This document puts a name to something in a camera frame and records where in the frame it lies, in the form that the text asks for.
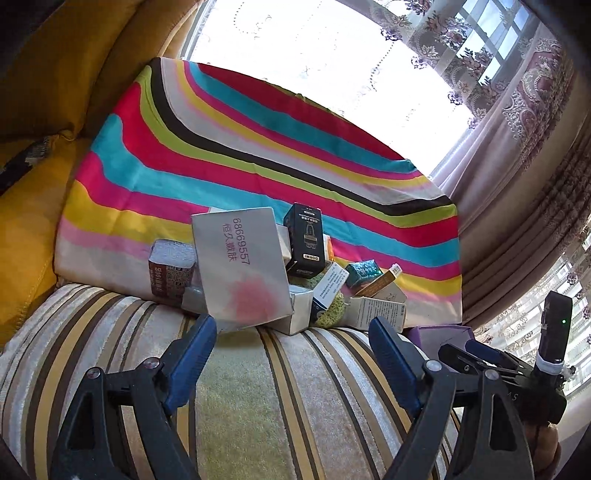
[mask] barcode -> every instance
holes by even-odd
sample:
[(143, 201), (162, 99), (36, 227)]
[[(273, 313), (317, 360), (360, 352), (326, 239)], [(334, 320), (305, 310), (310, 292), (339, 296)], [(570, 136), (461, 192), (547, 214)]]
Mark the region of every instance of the barcode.
[(394, 278), (398, 278), (398, 276), (402, 273), (402, 268), (400, 268), (400, 265), (398, 265), (397, 263), (392, 265), (392, 267), (390, 267), (390, 270), (394, 274)]

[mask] multicolored striped fabric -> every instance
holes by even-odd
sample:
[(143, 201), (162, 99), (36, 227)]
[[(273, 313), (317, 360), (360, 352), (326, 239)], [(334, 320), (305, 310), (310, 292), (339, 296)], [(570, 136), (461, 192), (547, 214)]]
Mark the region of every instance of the multicolored striped fabric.
[[(161, 356), (192, 322), (180, 310), (88, 285), (55, 292), (0, 356), (0, 432), (29, 475), (47, 480), (87, 369), (133, 369)], [(122, 407), (122, 417), (132, 477), (153, 480), (132, 408)], [(218, 337), (174, 424), (204, 480), (379, 480), (411, 422), (363, 333), (290, 337), (261, 327)], [(431, 480), (445, 477), (457, 433), (452, 415)]]
[(398, 263), (408, 325), (461, 320), (456, 207), (414, 165), (343, 118), (210, 65), (154, 59), (73, 183), (56, 247), (63, 277), (151, 299), (157, 238), (191, 242), (208, 207), (322, 210), (337, 261)]

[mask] metal screw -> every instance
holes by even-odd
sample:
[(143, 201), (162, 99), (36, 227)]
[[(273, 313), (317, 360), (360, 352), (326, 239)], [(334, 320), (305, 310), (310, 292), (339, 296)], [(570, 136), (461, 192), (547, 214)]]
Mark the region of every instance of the metal screw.
[(484, 374), (486, 375), (488, 380), (499, 380), (499, 372), (497, 372), (496, 370), (485, 370)]
[(146, 360), (144, 360), (142, 362), (142, 365), (144, 366), (144, 368), (147, 368), (149, 370), (156, 368), (157, 366), (159, 366), (159, 364), (160, 364), (160, 358), (158, 358), (156, 356), (151, 356), (150, 358), (147, 358)]
[(97, 378), (100, 375), (100, 368), (91, 368), (90, 370), (88, 370), (88, 372), (86, 372), (86, 378), (90, 378), (91, 380), (94, 380), (95, 378)]
[(427, 370), (430, 370), (431, 372), (439, 372), (442, 369), (441, 363), (437, 360), (428, 360), (426, 365)]

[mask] purple box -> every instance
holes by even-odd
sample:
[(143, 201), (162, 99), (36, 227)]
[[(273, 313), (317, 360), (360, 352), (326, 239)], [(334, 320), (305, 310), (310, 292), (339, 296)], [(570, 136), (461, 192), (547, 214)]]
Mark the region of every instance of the purple box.
[(474, 340), (470, 327), (462, 325), (435, 325), (413, 327), (405, 332), (406, 337), (419, 347), (429, 358), (439, 360), (439, 347), (450, 343), (465, 350), (466, 342)]

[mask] green sponge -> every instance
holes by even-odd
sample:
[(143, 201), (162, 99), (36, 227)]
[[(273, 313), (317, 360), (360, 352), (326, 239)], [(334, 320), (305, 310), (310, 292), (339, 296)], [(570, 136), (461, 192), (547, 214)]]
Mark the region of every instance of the green sponge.
[[(314, 287), (318, 285), (318, 282), (322, 280), (324, 274), (328, 269), (325, 268), (322, 273), (319, 273), (314, 278), (306, 279), (306, 278), (298, 278), (298, 277), (290, 277), (289, 281), (293, 285), (299, 285), (300, 287), (309, 288), (314, 290)], [(320, 318), (313, 323), (312, 325), (315, 327), (321, 328), (331, 328), (339, 323), (339, 320), (343, 318), (345, 314), (345, 297), (342, 292), (338, 292), (333, 303), (330, 304), (330, 307), (326, 312), (324, 312)]]

